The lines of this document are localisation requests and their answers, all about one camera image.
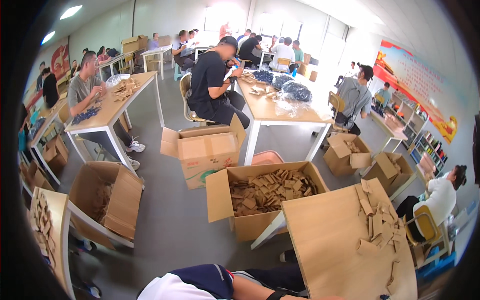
white table leg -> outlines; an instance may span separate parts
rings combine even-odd
[[[160,119],[160,126],[165,127],[163,120],[162,104],[160,103],[160,92],[158,90],[158,75],[155,74],[155,88],[156,88],[156,109],[158,110],[158,118]]]
[[[328,129],[330,129],[330,125],[331,125],[330,123],[325,124],[322,134],[319,133],[317,135],[317,138],[315,139],[315,142],[310,148],[310,151],[308,152],[307,158],[305,160],[312,161],[313,157],[318,151],[318,148],[320,148],[320,145],[322,144],[325,136],[327,135]]]
[[[268,225],[262,234],[253,242],[250,248],[252,250],[259,248],[286,226],[287,224],[285,223],[285,216],[283,215],[283,211],[280,211],[270,225]]]
[[[257,145],[258,132],[260,131],[259,120],[254,120],[250,136],[248,137],[247,154],[245,155],[244,166],[250,166],[252,164],[253,153],[255,152],[255,146]]]
[[[113,148],[117,152],[120,161],[123,163],[124,166],[126,166],[133,174],[138,177],[137,172],[135,172],[135,170],[133,169],[132,164],[128,160],[128,156],[123,150],[123,145],[120,143],[117,135],[115,134],[115,131],[113,130],[113,126],[110,125],[105,127],[105,131],[107,132],[110,142],[112,143]]]

sneaker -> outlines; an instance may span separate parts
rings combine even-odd
[[[138,153],[142,152],[145,150],[145,145],[144,144],[141,144],[139,142],[137,142],[135,139],[137,138],[138,136],[132,138],[132,142],[130,143],[130,145],[125,149],[125,151],[127,152],[132,152],[132,151],[136,151]]]
[[[130,156],[128,157],[128,161],[130,161],[130,164],[132,165],[134,171],[138,170],[138,168],[140,167],[140,163],[138,161],[132,159]]]

black pants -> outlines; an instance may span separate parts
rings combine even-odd
[[[396,213],[398,214],[399,217],[407,216],[407,221],[410,221],[413,219],[413,206],[419,202],[418,198],[415,196],[408,196],[396,209]],[[418,242],[424,242],[425,238],[423,235],[419,232],[419,229],[417,227],[417,224],[415,222],[412,222],[408,225],[408,229],[410,229],[410,232],[412,234],[412,237],[414,240]]]
[[[270,270],[248,269],[245,272],[273,289],[287,288],[295,292],[305,290],[298,264],[286,264]]]
[[[128,134],[128,132],[125,131],[119,120],[113,124],[113,130],[115,131],[117,137],[120,138],[120,140],[125,144],[125,146],[130,146],[132,137]],[[115,148],[113,147],[106,132],[82,133],[79,134],[79,136],[83,139],[102,145],[105,150],[108,151],[108,153],[110,153],[117,160],[120,160],[120,157],[117,155],[117,151],[115,151]]]

pink basket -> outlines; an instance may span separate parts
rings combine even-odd
[[[280,164],[284,162],[285,161],[280,157],[277,152],[273,150],[268,150],[255,154],[252,159],[252,166]]]

gray floor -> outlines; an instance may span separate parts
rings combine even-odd
[[[165,70],[165,79],[159,80],[158,86],[165,126],[174,130],[192,127],[193,124],[183,117],[179,82],[173,81],[173,70]],[[247,107],[244,112],[251,117]],[[260,249],[251,251],[251,242],[236,243],[227,220],[208,223],[205,189],[189,191],[179,161],[160,154],[162,128],[156,112],[153,85],[130,105],[129,115],[133,125],[131,135],[139,136],[138,141],[146,145],[144,152],[132,154],[141,163],[138,175],[145,179],[135,248],[119,246],[118,251],[111,251],[99,246],[93,255],[81,253],[77,259],[71,259],[71,264],[75,263],[83,276],[92,279],[102,289],[103,299],[134,299],[152,278],[196,264],[221,264],[230,270],[269,268],[280,264],[278,255],[292,248],[288,234],[277,235]],[[362,139],[373,151],[378,150],[385,133],[370,117],[358,118],[356,123],[362,130]],[[255,152],[275,150],[285,161],[304,160],[314,141],[312,129],[262,126]],[[68,138],[64,140],[70,156],[60,177],[59,191],[68,193],[82,161]],[[241,165],[246,148],[247,141],[241,147]],[[393,146],[389,145],[386,150],[391,149]],[[404,154],[414,168],[415,163],[404,146],[399,146],[397,152]],[[330,190],[360,182],[358,172],[352,176],[334,177],[323,160],[323,154],[319,150],[313,163]],[[398,200],[423,191],[422,183],[417,179]]]

